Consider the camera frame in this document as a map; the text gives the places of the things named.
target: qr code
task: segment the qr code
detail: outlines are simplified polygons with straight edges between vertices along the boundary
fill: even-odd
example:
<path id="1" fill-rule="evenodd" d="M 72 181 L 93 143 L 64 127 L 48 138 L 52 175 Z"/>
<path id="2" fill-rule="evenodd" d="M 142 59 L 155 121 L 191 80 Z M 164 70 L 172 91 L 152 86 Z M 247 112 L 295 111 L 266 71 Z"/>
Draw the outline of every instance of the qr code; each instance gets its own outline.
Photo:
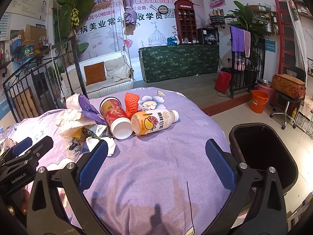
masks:
<path id="1" fill-rule="evenodd" d="M 168 9 L 168 13 L 164 15 L 164 18 L 175 18 L 175 9 Z"/>

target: white pillow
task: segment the white pillow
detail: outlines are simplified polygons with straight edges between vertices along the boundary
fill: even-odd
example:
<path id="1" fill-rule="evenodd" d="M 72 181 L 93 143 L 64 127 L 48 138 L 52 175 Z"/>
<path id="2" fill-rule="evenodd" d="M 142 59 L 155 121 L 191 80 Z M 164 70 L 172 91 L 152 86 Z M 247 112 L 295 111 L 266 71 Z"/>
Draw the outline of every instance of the white pillow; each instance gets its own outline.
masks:
<path id="1" fill-rule="evenodd" d="M 123 67 L 125 63 L 126 58 L 124 56 L 104 62 L 104 67 L 106 68 L 106 79 L 109 80 L 113 78 L 113 73 Z"/>
<path id="2" fill-rule="evenodd" d="M 124 65 L 116 70 L 113 74 L 113 82 L 119 82 L 120 80 L 124 80 L 130 77 L 130 68 L 127 63 L 124 63 Z"/>
<path id="3" fill-rule="evenodd" d="M 73 91 L 78 89 L 78 88 L 80 88 L 80 84 L 79 84 L 76 68 L 74 68 L 72 70 L 69 70 L 67 73 L 68 73 L 68 77 L 69 77 L 69 80 L 71 82 L 71 87 L 72 87 Z M 69 83 L 68 83 L 68 80 L 67 80 L 66 73 L 61 73 L 61 76 L 62 76 L 62 78 L 64 80 L 66 88 L 68 89 L 69 92 L 71 92 L 71 89 L 69 87 Z"/>

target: wooden floor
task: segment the wooden floor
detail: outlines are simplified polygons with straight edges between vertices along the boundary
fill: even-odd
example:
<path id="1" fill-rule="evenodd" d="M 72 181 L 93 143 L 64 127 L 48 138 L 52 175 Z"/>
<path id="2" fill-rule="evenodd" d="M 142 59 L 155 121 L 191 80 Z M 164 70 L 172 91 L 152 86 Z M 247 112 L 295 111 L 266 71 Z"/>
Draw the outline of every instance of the wooden floor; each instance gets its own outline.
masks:
<path id="1" fill-rule="evenodd" d="M 217 76 L 218 73 L 210 73 L 153 83 L 146 83 L 145 81 L 140 80 L 135 81 L 133 87 L 157 87 L 180 92 L 202 109 L 230 99 L 228 96 L 225 96 L 220 92 L 218 93 L 220 96 L 217 95 L 217 91 L 214 89 Z M 242 91 L 237 93 L 234 97 L 246 93 L 247 92 Z"/>

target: purple bedsheet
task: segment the purple bedsheet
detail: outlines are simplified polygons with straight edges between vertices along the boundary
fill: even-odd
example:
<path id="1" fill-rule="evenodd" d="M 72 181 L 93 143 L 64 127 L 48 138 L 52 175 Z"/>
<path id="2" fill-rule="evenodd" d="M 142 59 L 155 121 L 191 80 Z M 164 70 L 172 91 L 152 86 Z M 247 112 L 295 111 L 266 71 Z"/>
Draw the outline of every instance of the purple bedsheet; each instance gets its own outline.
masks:
<path id="1" fill-rule="evenodd" d="M 123 103 L 126 92 L 139 95 L 146 109 L 165 106 L 177 110 L 179 120 L 168 129 L 146 136 L 115 140 L 115 153 L 105 160 L 84 195 L 114 235 L 201 234 L 230 195 L 205 154 L 210 138 L 230 152 L 224 132 L 180 93 L 151 87 L 112 96 Z M 103 99 L 90 102 L 99 110 Z M 63 139 L 53 123 L 59 112 L 52 110 L 26 119 L 12 134 L 18 142 L 27 136 L 34 143 L 45 135 L 53 138 L 53 149 L 40 159 L 38 167 L 66 158 Z M 69 206 L 66 211 L 71 222 L 79 226 Z"/>

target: green tablecloth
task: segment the green tablecloth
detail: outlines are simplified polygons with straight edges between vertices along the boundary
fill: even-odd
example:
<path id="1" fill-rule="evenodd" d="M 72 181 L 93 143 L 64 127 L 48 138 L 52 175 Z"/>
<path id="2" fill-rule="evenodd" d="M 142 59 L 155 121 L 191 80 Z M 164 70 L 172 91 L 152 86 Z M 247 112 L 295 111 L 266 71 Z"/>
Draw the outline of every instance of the green tablecloth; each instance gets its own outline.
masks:
<path id="1" fill-rule="evenodd" d="M 215 73 L 219 45 L 184 44 L 139 49 L 142 77 L 147 82 Z"/>

